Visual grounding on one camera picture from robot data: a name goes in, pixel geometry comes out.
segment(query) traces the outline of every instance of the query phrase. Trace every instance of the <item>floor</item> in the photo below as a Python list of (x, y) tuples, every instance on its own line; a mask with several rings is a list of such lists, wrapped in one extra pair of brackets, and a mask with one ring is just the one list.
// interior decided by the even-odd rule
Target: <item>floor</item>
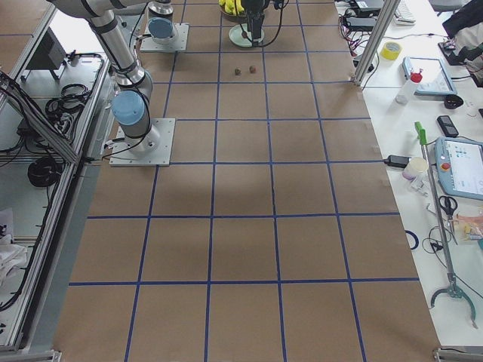
[(54, 348), (66, 362), (431, 361), (334, 3), (292, 2), (275, 43), (241, 49), (207, 1), (174, 3), (185, 54), (142, 56), (151, 115), (177, 119), (172, 164), (101, 165)]
[(0, 49), (5, 50), (0, 53), (0, 69), (3, 72), (13, 70), (49, 6), (45, 0), (29, 0), (28, 6), (18, 11), (16, 0), (0, 2)]

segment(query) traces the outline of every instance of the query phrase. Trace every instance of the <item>tablet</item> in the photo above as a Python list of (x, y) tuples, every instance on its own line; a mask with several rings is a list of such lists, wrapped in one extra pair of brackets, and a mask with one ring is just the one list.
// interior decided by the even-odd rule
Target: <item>tablet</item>
[(441, 59), (405, 57), (402, 60), (402, 68), (405, 71), (406, 79), (411, 76), (411, 71), (419, 72), (420, 69), (423, 70), (423, 80), (416, 89), (416, 95), (447, 96), (457, 93)]
[(440, 137), (435, 159), (446, 194), (483, 200), (483, 143)]

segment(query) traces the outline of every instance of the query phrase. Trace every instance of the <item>plastic bottle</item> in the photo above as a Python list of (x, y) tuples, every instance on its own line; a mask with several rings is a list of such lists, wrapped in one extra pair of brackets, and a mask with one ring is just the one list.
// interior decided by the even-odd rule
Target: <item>plastic bottle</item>
[(422, 69), (419, 73), (411, 72), (411, 77), (406, 81), (405, 85), (402, 86), (398, 95), (395, 96), (395, 101), (399, 104), (407, 104), (409, 100), (413, 97), (414, 92), (420, 82), (423, 80), (423, 75), (421, 75)]

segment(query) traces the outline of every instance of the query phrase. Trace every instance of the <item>red bottle cap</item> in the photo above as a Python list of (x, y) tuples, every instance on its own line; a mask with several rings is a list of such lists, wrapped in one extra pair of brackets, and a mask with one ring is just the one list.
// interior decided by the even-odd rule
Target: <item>red bottle cap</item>
[(414, 83), (420, 83), (423, 80), (423, 75), (421, 74), (423, 70), (420, 69), (419, 73), (411, 72), (411, 81)]

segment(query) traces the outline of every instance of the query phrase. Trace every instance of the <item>white table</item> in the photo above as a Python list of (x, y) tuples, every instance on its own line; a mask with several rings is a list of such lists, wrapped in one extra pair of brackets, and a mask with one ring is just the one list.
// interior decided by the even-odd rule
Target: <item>white table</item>
[[(440, 20), (426, 0), (406, 0), (406, 3), (417, 18), (417, 24), (396, 26), (392, 23), (386, 33), (387, 36), (397, 38), (408, 34), (445, 34)], [(380, 47), (388, 40), (384, 39)], [(404, 56), (444, 59), (437, 45), (442, 41), (439, 36), (411, 36), (395, 41), (402, 46), (402, 53), (394, 61), (380, 57), (378, 70), (364, 90), (364, 97), (383, 157), (390, 154), (421, 156), (414, 122), (422, 123), (426, 128), (428, 141), (431, 141), (443, 136), (436, 123), (439, 115), (451, 116), (460, 135), (474, 140), (483, 140), (483, 118), (478, 113), (478, 108), (483, 108), (483, 89), (477, 88), (471, 79), (454, 82), (458, 94), (465, 100), (465, 105), (459, 109), (447, 110), (442, 101), (434, 100), (417, 99), (406, 106), (394, 102), (395, 95), (405, 82), (401, 68)], [(468, 75), (462, 66), (449, 66), (447, 63), (446, 65), (452, 77)], [(388, 168), (387, 173), (405, 228), (415, 232), (422, 240), (428, 235), (429, 230), (437, 225), (435, 216), (426, 210), (426, 205), (432, 204), (432, 198), (430, 195), (424, 197), (414, 191), (409, 182), (401, 176), (400, 170)], [(465, 216), (478, 215), (480, 211), (478, 207), (483, 206), (482, 201), (463, 198), (458, 198), (458, 203), (457, 213)], [(463, 233), (460, 230), (457, 229), (456, 234), (459, 245), (450, 243), (455, 272), (481, 293), (483, 292), (483, 250), (474, 241), (463, 241)], [(439, 238), (438, 232), (433, 235)], [(429, 305), (433, 293), (439, 288), (448, 286), (446, 271), (436, 257), (426, 253), (421, 246), (413, 252), (413, 256)], [(442, 345), (483, 345), (483, 299), (459, 281), (458, 285), (475, 303), (476, 323), (479, 324), (480, 329), (472, 327), (469, 320), (469, 306), (465, 301), (452, 299), (443, 294), (438, 296), (435, 307), (430, 311), (439, 341)]]

